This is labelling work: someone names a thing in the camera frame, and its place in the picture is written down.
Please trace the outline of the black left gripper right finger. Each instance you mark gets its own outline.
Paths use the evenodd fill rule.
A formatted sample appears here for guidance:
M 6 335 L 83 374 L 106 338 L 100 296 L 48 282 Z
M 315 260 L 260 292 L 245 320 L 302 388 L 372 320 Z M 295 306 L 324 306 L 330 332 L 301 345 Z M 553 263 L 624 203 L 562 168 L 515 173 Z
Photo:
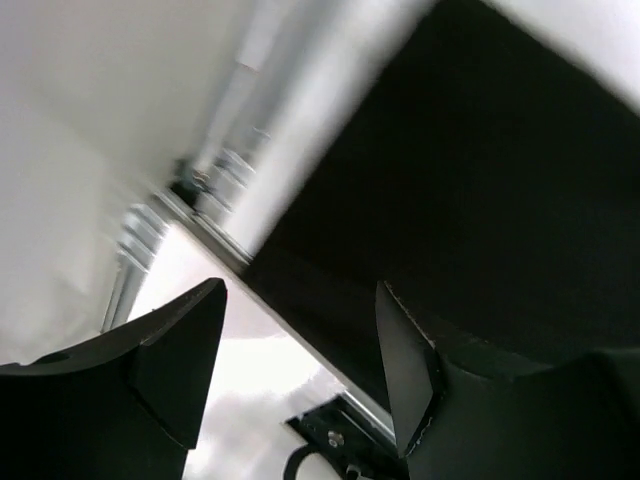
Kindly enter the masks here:
M 397 450 L 413 479 L 635 479 L 639 353 L 544 365 L 438 318 L 386 284 L 376 323 Z

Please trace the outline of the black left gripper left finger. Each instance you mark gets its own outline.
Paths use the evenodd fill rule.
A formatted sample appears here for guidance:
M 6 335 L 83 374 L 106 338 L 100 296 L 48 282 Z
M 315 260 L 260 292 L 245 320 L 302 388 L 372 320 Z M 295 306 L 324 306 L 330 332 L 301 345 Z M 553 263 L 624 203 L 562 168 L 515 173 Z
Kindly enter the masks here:
M 5 479 L 179 479 L 226 310 L 210 278 L 136 320 L 1 369 Z

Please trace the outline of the black trousers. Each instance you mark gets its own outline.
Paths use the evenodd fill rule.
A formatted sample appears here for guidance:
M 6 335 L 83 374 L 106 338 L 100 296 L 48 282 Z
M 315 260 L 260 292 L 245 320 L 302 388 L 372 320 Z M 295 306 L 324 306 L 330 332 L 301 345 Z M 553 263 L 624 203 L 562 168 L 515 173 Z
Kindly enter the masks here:
M 481 1 L 440 1 L 243 281 L 378 402 L 374 297 L 556 364 L 639 344 L 639 117 Z

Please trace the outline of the aluminium front frame rail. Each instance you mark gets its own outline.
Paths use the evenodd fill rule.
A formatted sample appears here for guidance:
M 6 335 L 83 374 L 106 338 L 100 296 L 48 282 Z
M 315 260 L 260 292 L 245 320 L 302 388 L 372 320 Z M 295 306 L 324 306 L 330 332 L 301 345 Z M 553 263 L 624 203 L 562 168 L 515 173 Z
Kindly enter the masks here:
M 292 336 L 309 354 L 328 369 L 345 386 L 343 396 L 347 401 L 367 419 L 388 441 L 396 444 L 393 421 L 390 413 L 342 370 L 337 368 L 329 359 L 289 325 L 281 315 L 274 311 L 259 295 L 249 288 L 240 275 L 251 262 L 246 254 L 234 241 L 217 226 L 211 226 L 203 220 L 191 207 L 171 190 L 162 190 L 151 195 L 150 205 L 158 213 L 176 221 L 194 236 L 205 250 L 223 267 L 233 280 L 240 283 L 240 287 L 253 301 L 267 313 L 276 323 Z

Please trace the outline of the aluminium frame rail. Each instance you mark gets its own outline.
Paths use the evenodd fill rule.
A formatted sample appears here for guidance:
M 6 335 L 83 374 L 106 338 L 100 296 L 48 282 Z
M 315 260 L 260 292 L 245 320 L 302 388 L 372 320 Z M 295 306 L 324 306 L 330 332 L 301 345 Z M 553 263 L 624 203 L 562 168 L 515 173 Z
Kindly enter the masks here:
M 259 295 L 249 288 L 240 275 L 251 262 L 246 254 L 234 241 L 217 226 L 211 226 L 203 220 L 191 207 L 171 190 L 162 190 L 151 195 L 150 205 L 158 213 L 176 221 L 194 236 L 205 250 L 223 267 L 233 280 L 240 283 L 240 287 L 253 301 L 267 313 L 276 323 L 292 336 L 309 354 L 328 369 L 345 386 L 343 396 L 347 401 L 367 419 L 388 441 L 396 444 L 393 421 L 390 413 L 342 370 L 337 368 L 329 359 L 289 325 L 281 315 L 274 311 Z
M 117 273 L 102 332 L 132 317 L 170 225 L 202 231 L 234 263 L 247 255 L 222 223 L 255 177 L 260 150 L 269 142 L 276 110 L 305 37 L 310 1 L 252 1 L 231 45 L 231 59 L 214 95 L 206 134 L 196 152 L 177 160 L 170 183 L 147 202 L 132 205 L 117 242 Z

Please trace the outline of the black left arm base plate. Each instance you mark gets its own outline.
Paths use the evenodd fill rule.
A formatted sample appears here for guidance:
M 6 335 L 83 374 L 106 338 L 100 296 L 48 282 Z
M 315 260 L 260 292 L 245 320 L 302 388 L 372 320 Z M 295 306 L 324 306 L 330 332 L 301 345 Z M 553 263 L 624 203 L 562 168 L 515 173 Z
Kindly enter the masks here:
M 296 479 L 307 457 L 317 454 L 340 479 L 407 479 L 407 466 L 385 425 L 343 393 L 286 421 L 304 444 L 284 466 L 284 479 Z

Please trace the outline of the aluminium left frame rail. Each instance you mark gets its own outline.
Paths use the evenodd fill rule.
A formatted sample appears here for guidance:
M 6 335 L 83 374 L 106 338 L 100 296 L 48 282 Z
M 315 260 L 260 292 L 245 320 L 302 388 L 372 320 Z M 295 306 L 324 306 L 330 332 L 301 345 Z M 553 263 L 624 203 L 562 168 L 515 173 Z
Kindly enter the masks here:
M 132 317 L 170 225 L 202 231 L 234 263 L 247 255 L 222 223 L 255 177 L 260 150 L 269 142 L 276 110 L 305 37 L 310 1 L 252 1 L 231 45 L 231 59 L 214 95 L 206 134 L 196 152 L 177 160 L 170 183 L 147 202 L 132 205 L 117 242 L 117 273 L 102 332 Z

